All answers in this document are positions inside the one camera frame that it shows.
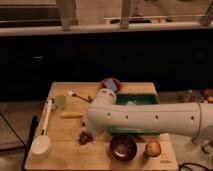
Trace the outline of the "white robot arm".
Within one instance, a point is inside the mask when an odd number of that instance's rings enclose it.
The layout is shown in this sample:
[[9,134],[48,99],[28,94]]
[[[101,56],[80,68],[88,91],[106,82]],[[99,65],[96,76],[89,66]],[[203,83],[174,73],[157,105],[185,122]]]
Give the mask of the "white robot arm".
[[93,138],[108,126],[118,126],[189,136],[196,144],[213,142],[213,104],[117,105],[116,100],[112,90],[103,88],[89,104],[85,127]]

